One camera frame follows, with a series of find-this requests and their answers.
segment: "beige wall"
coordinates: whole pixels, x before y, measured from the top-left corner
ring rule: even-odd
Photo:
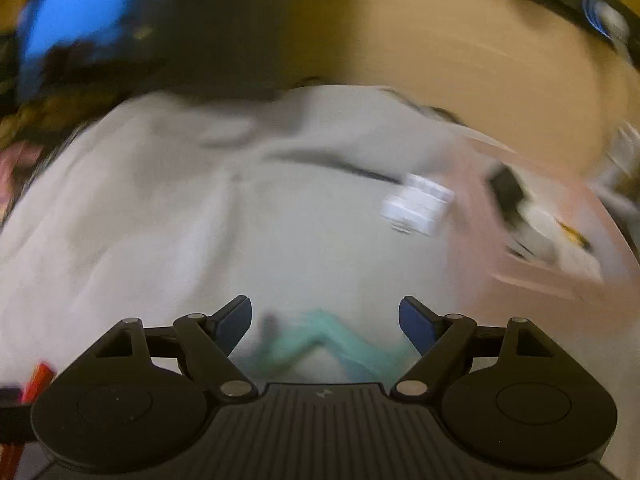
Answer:
[[[581,173],[626,98],[612,51],[530,0],[297,0],[294,12],[290,80],[391,85]]]

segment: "white cloth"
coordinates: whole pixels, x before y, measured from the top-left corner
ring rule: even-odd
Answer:
[[[119,106],[34,183],[0,236],[0,381],[25,381],[41,358],[64,369],[124,317],[164,326],[238,294],[251,298],[254,324],[235,358],[257,345],[268,314],[288,324],[314,308],[383,348],[402,341],[403,296],[455,312],[462,285],[446,272],[447,230],[396,232],[382,203],[391,180],[440,171],[460,133],[479,136],[375,88],[207,106],[152,94]],[[616,398],[606,464],[640,478],[638,346],[625,338],[594,352],[552,333]],[[296,372],[340,380],[325,356]]]

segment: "small white object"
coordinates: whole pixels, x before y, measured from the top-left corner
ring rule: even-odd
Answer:
[[[595,10],[607,32],[626,43],[629,39],[630,29],[625,17],[601,0],[596,2]]]
[[[251,393],[252,386],[246,381],[227,381],[220,386],[220,391],[227,397],[244,397]]]
[[[433,180],[410,174],[407,175],[400,194],[389,196],[385,200],[382,216],[391,220],[396,230],[431,235],[454,197],[452,190]]]
[[[604,283],[600,261],[569,238],[558,244],[558,266],[562,272],[572,276],[594,283]]]
[[[422,381],[400,381],[396,384],[396,391],[405,397],[420,397],[424,395],[429,387]]]

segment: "metal screw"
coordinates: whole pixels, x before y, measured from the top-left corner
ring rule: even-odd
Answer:
[[[407,397],[420,397],[429,388],[422,381],[401,381],[396,384],[396,391]]]
[[[251,384],[246,381],[227,381],[220,386],[220,391],[227,397],[244,397],[252,389]]]

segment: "ribbed black surface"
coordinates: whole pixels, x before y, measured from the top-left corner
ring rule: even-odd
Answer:
[[[275,384],[258,401],[220,410],[191,449],[161,466],[91,476],[53,466],[40,478],[130,480],[611,479],[595,464],[548,475],[502,470],[451,442],[431,412],[376,384]]]

